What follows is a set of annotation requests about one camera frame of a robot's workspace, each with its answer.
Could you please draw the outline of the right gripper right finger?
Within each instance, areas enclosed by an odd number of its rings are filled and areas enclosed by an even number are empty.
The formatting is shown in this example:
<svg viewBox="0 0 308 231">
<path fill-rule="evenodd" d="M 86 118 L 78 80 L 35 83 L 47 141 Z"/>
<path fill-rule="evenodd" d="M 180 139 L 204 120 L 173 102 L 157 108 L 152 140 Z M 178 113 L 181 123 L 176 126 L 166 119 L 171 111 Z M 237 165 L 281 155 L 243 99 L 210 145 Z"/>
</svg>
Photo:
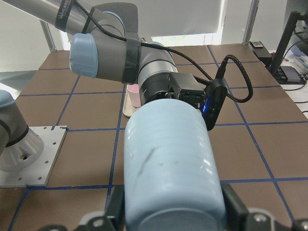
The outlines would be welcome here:
<svg viewBox="0 0 308 231">
<path fill-rule="evenodd" d="M 222 185 L 227 212 L 227 231 L 306 231 L 307 219 L 297 219 L 290 227 L 279 223 L 267 210 L 248 208 L 229 184 Z"/>
</svg>

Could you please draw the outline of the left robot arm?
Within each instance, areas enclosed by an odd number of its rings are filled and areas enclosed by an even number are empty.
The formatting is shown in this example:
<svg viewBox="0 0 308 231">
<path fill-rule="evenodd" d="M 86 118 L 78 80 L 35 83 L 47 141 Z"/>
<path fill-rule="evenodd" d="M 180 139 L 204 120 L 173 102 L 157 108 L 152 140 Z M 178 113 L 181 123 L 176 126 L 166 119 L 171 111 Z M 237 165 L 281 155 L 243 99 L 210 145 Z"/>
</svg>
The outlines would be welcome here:
<svg viewBox="0 0 308 231">
<path fill-rule="evenodd" d="M 88 7 L 78 0 L 11 0 L 9 4 L 73 36 L 69 65 L 79 75 L 137 84 L 141 104 L 177 99 L 195 108 L 205 92 L 193 75 L 177 71 L 174 49 L 143 42 L 132 3 Z"/>
</svg>

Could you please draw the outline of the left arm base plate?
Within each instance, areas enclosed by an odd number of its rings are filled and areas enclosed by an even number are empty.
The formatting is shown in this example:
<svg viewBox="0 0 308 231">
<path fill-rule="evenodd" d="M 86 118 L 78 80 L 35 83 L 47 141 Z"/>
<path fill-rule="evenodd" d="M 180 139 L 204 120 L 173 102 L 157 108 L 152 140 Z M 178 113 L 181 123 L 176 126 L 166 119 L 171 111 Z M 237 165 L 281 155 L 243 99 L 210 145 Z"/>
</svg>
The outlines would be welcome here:
<svg viewBox="0 0 308 231">
<path fill-rule="evenodd" d="M 0 155 L 0 186 L 46 186 L 65 139 L 67 126 L 30 127 Z"/>
</svg>

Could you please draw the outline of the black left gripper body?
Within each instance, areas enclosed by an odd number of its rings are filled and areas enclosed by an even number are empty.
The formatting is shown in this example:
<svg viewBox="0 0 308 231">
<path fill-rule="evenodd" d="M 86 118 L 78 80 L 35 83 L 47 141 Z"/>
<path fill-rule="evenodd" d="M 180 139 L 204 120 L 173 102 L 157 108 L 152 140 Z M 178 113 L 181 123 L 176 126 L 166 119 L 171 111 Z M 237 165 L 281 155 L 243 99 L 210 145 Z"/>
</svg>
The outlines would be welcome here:
<svg viewBox="0 0 308 231">
<path fill-rule="evenodd" d="M 141 105 L 159 99 L 181 100 L 194 108 L 205 102 L 205 92 L 191 74 L 159 73 L 147 78 L 140 87 Z"/>
</svg>

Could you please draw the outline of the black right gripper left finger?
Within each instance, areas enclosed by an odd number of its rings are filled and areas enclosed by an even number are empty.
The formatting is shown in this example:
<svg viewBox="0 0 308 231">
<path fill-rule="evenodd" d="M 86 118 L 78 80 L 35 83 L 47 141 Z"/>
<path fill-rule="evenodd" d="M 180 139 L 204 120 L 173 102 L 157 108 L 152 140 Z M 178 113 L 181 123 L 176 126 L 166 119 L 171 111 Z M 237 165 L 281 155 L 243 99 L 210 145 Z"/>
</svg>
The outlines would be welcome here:
<svg viewBox="0 0 308 231">
<path fill-rule="evenodd" d="M 84 215 L 76 231 L 122 231 L 125 226 L 125 191 L 123 186 L 115 186 L 104 211 Z"/>
</svg>

